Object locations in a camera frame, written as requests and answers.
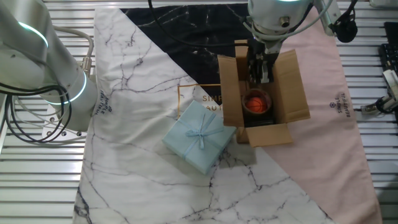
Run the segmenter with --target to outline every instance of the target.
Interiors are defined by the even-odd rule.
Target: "ribbon bow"
[[[187,137],[197,137],[195,141],[192,142],[192,144],[188,147],[188,149],[185,151],[184,155],[182,156],[183,159],[185,159],[185,157],[188,155],[188,153],[193,149],[194,145],[200,141],[200,149],[204,150],[205,149],[205,137],[212,135],[212,134],[216,134],[216,133],[220,133],[222,131],[224,131],[224,127],[222,128],[218,128],[212,131],[208,131],[205,132],[207,130],[207,128],[209,127],[209,125],[211,124],[211,122],[214,120],[214,118],[216,117],[215,114],[212,114],[209,118],[209,120],[207,121],[207,123],[205,125],[203,125],[203,123],[205,122],[205,113],[202,114],[201,117],[201,122],[200,122],[200,128],[199,129],[195,129],[192,126],[190,126],[188,123],[186,123],[185,121],[179,119],[178,121],[181,122],[184,126],[186,126],[187,128],[189,128],[190,130],[187,131],[185,133],[185,135]],[[206,139],[206,141],[208,141],[210,144],[214,145],[217,148],[220,148],[220,146],[211,141],[210,139]]]

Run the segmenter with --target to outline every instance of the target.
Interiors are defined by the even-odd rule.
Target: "orange ball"
[[[246,107],[253,112],[262,113],[267,110],[267,103],[260,97],[253,97],[246,102]]]

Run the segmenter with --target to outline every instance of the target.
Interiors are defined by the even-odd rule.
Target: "black marble cloth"
[[[234,47],[191,47],[174,41],[154,22],[147,8],[121,9],[135,25],[199,84],[220,84],[217,55],[235,56]],[[252,38],[240,18],[247,4],[167,6],[155,8],[162,26],[174,37],[195,44],[233,44]],[[203,87],[210,96],[221,88]]]

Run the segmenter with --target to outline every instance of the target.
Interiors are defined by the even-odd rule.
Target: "metal grid table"
[[[78,29],[91,36],[94,34],[94,8],[147,7],[143,0],[44,2],[50,9],[54,25]],[[161,5],[184,3],[182,0],[158,2]],[[205,1],[190,1],[190,4],[203,3]],[[346,9],[348,4],[339,2],[341,10]],[[349,44],[336,40],[355,108],[374,103],[386,94],[377,47],[387,43],[383,23],[398,22],[398,11],[373,9],[368,2],[359,2],[356,8],[357,38]],[[77,60],[84,57],[88,49],[85,39],[64,33],[59,33],[59,36]],[[47,111],[48,104],[41,98],[27,97],[23,98],[23,102],[30,110],[39,113]],[[23,119],[40,123],[20,106],[17,106],[17,112]],[[388,114],[369,119],[359,113],[356,116],[384,223],[398,224],[398,128],[395,117]],[[22,127],[37,137],[42,133],[41,129],[27,124]],[[0,149],[0,224],[71,223],[84,140],[62,147],[45,148],[24,143],[7,131],[6,136],[0,136],[0,143],[3,143]]]

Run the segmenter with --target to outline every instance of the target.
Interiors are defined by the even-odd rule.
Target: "open cardboard box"
[[[272,98],[275,124],[245,128],[241,96],[249,89],[247,82],[247,47],[236,47],[236,58],[219,55],[224,125],[237,127],[238,143],[251,147],[292,143],[287,123],[310,118],[295,50],[281,53],[274,65],[274,82],[253,86]]]

